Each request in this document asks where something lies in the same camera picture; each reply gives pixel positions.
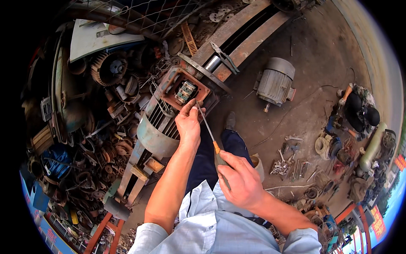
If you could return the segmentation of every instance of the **sky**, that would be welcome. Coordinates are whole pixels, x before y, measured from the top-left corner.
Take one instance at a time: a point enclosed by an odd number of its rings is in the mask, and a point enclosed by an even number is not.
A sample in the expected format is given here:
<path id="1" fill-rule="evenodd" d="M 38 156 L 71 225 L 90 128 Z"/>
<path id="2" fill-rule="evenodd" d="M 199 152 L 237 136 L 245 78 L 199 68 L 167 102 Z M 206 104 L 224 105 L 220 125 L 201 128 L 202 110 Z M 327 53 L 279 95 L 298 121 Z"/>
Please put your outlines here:
<path id="1" fill-rule="evenodd" d="M 393 221 L 396 218 L 396 215 L 399 212 L 400 206 L 403 201 L 403 197 L 405 195 L 405 189 L 406 189 L 406 173 L 405 172 L 406 172 L 406 170 L 404 170 L 403 172 L 400 173 L 399 184 L 393 190 L 392 196 L 388 200 L 388 210 L 386 211 L 385 217 L 383 218 L 383 222 L 385 223 L 385 226 L 386 226 L 385 235 L 378 242 L 376 240 L 375 233 L 373 231 L 372 231 L 372 233 L 370 233 L 372 248 L 375 247 L 376 245 L 378 245 L 381 241 L 383 241 L 385 239 L 390 227 L 392 226 Z M 361 239 L 359 237 L 359 234 L 356 233 L 355 238 L 356 238 L 355 244 L 356 244 L 357 251 L 360 251 L 361 250 Z M 365 241 L 365 233 L 363 233 L 363 240 L 364 240 L 364 253 L 366 253 L 367 244 Z M 353 250 L 354 250 L 354 242 L 347 244 L 343 248 L 344 254 L 348 254 Z"/>

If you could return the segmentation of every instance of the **camouflage shirt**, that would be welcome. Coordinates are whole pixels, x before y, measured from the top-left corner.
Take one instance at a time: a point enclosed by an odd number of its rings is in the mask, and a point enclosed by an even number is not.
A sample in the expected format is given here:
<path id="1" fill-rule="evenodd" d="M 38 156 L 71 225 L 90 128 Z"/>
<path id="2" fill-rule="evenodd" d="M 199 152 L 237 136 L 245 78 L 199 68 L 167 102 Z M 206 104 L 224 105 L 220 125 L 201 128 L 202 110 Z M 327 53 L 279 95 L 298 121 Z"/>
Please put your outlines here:
<path id="1" fill-rule="evenodd" d="M 355 136 L 355 139 L 357 141 L 361 141 L 366 137 L 369 137 L 369 135 L 372 133 L 372 131 L 375 129 L 374 126 L 370 125 L 368 120 L 365 119 L 363 115 L 363 109 L 365 107 L 375 107 L 375 100 L 372 94 L 368 89 L 365 87 L 359 86 L 355 83 L 350 83 L 350 87 L 352 88 L 352 91 L 356 93 L 362 100 L 362 109 L 357 112 L 358 118 L 361 120 L 361 122 L 364 124 L 364 129 L 360 133 L 358 133 Z"/>

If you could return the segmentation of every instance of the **light blue shirt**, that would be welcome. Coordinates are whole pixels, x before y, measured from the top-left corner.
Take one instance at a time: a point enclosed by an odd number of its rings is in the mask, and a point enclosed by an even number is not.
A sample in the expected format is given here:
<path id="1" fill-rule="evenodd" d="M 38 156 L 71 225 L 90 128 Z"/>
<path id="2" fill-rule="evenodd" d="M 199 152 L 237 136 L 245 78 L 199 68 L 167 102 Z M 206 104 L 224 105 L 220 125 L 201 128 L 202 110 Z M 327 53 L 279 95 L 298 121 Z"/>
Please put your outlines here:
<path id="1" fill-rule="evenodd" d="M 257 217 L 227 201 L 218 182 L 212 191 L 204 181 L 183 199 L 180 222 L 171 235 L 157 224 L 144 223 L 128 253 L 279 253 L 269 230 L 234 212 Z M 296 229 L 282 253 L 319 254 L 321 247 L 314 229 Z"/>

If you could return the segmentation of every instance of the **dirt ground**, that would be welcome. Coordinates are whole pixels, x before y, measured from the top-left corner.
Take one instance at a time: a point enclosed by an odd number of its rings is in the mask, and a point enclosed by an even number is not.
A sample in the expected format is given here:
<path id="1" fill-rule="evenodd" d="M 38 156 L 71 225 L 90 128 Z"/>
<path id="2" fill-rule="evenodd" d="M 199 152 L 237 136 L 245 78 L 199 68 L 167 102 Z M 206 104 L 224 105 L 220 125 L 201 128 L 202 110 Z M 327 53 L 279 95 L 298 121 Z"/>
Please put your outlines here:
<path id="1" fill-rule="evenodd" d="M 254 61 L 241 70 L 241 73 L 228 80 L 234 90 L 232 96 L 227 96 L 216 106 L 208 116 L 215 139 L 220 140 L 224 126 L 223 120 L 229 111 L 234 111 L 237 117 L 236 129 L 246 142 L 250 154 L 259 153 L 265 169 L 264 188 L 280 185 L 305 185 L 306 179 L 313 173 L 315 167 L 330 171 L 331 179 L 339 179 L 331 168 L 331 161 L 323 161 L 315 152 L 314 143 L 324 129 L 332 106 L 338 102 L 336 91 L 345 89 L 353 82 L 371 89 L 367 67 L 357 41 L 342 17 L 339 10 L 331 1 L 323 6 L 304 11 L 305 19 L 297 19 L 286 28 L 273 34 L 258 52 Z M 292 56 L 290 55 L 290 37 L 292 37 Z M 286 102 L 282 107 L 271 105 L 269 112 L 263 112 L 265 101 L 256 97 L 255 93 L 246 97 L 253 88 L 257 73 L 263 69 L 270 57 L 280 57 L 288 60 L 296 69 L 293 88 L 296 88 L 294 100 Z M 271 137 L 261 145 L 256 144 Z M 278 149 L 282 146 L 285 136 L 296 135 L 304 139 L 301 149 L 295 159 L 307 158 L 313 164 L 301 181 L 291 183 L 289 179 L 281 181 L 278 176 L 269 175 L 269 169 L 274 159 L 279 159 Z M 344 141 L 348 135 L 341 135 Z M 347 178 L 341 183 L 339 192 L 326 202 L 332 190 L 317 199 L 329 207 L 334 217 L 350 203 L 347 199 L 349 186 Z M 144 220 L 144 211 L 155 184 L 143 187 L 138 195 L 133 213 L 124 224 L 122 233 L 136 228 L 137 223 Z M 281 188 L 274 195 L 283 201 L 291 200 L 293 192 L 298 199 L 307 188 Z"/>

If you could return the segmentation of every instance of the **wrench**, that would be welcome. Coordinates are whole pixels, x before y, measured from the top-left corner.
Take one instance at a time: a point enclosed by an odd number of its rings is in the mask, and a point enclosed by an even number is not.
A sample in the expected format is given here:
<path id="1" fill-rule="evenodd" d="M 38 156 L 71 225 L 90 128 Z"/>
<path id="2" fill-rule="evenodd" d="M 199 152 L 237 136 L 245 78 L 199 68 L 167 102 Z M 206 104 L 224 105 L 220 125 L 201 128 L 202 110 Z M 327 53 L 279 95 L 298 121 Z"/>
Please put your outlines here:
<path id="1" fill-rule="evenodd" d="M 279 152 L 279 154 L 281 155 L 282 163 L 286 163 L 286 161 L 285 161 L 285 159 L 283 158 L 283 155 L 282 155 L 282 150 L 279 149 L 278 152 Z"/>
<path id="2" fill-rule="evenodd" d="M 286 141 L 291 140 L 291 139 L 303 141 L 302 138 L 299 138 L 299 137 L 292 137 L 291 135 L 285 137 L 285 140 L 286 140 Z"/>

